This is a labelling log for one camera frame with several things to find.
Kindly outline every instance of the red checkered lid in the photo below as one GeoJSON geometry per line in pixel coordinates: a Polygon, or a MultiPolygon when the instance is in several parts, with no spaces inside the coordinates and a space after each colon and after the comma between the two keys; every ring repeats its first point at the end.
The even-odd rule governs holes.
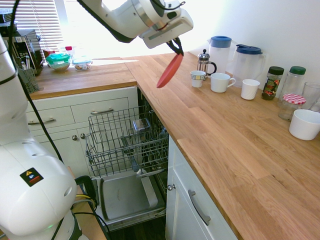
{"type": "Polygon", "coordinates": [[[302,105],[306,103],[306,99],[298,94],[288,93],[283,95],[283,100],[288,103],[302,105]]]}

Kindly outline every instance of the drawer handle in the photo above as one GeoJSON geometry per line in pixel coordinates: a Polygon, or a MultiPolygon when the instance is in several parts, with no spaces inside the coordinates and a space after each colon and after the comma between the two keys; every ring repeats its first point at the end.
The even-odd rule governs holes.
{"type": "Polygon", "coordinates": [[[107,113],[111,113],[114,110],[112,108],[109,108],[109,110],[106,111],[92,111],[90,114],[91,115],[99,115],[99,114],[107,114],[107,113]]]}
{"type": "MultiPolygon", "coordinates": [[[[52,123],[52,122],[55,122],[56,120],[54,118],[50,118],[49,120],[46,120],[46,121],[42,121],[43,124],[47,124],[47,123],[52,123]]],[[[28,125],[39,125],[40,122],[38,121],[30,121],[28,122],[28,125]]]]}
{"type": "Polygon", "coordinates": [[[203,220],[205,225],[209,226],[209,221],[211,218],[204,214],[204,212],[200,209],[199,205],[196,203],[194,199],[194,195],[196,195],[195,191],[188,190],[189,197],[191,199],[192,205],[194,206],[196,212],[199,214],[200,218],[203,220]]]}

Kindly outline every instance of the window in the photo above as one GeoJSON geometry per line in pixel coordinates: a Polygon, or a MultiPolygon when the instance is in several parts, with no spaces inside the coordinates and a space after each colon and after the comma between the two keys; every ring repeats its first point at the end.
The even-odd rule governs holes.
{"type": "MultiPolygon", "coordinates": [[[[1,0],[0,8],[12,9],[14,4],[15,0],[1,0]]],[[[54,0],[21,0],[15,20],[18,29],[35,29],[42,49],[58,50],[64,40],[54,0]]]]}
{"type": "MultiPolygon", "coordinates": [[[[58,12],[61,2],[65,9],[65,20],[60,17],[61,24],[64,26],[63,37],[68,45],[76,46],[78,52],[90,55],[92,58],[172,53],[166,44],[148,49],[139,37],[130,44],[119,42],[77,0],[55,0],[55,2],[58,12]]],[[[119,7],[125,0],[103,0],[103,2],[112,10],[119,7]]]]}

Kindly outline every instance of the dishwasher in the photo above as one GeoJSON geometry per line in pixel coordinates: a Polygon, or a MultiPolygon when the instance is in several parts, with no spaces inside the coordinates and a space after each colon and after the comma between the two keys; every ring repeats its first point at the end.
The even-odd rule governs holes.
{"type": "Polygon", "coordinates": [[[110,231],[165,216],[169,134],[145,98],[88,121],[96,213],[110,231]]]}

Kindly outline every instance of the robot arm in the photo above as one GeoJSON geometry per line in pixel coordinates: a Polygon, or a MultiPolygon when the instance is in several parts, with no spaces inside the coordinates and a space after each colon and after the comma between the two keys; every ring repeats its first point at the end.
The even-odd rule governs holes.
{"type": "Polygon", "coordinates": [[[109,10],[102,0],[77,0],[122,43],[139,36],[149,49],[176,39],[193,28],[193,21],[177,0],[127,0],[109,10]]]}
{"type": "MultiPolygon", "coordinates": [[[[78,2],[123,43],[139,36],[150,49],[168,43],[183,54],[178,36],[193,28],[177,0],[127,0],[114,10],[102,0],[78,2]]],[[[31,136],[27,100],[15,72],[0,38],[0,229],[11,240],[51,240],[55,232],[55,240],[87,240],[70,211],[76,183],[31,136]]]]}

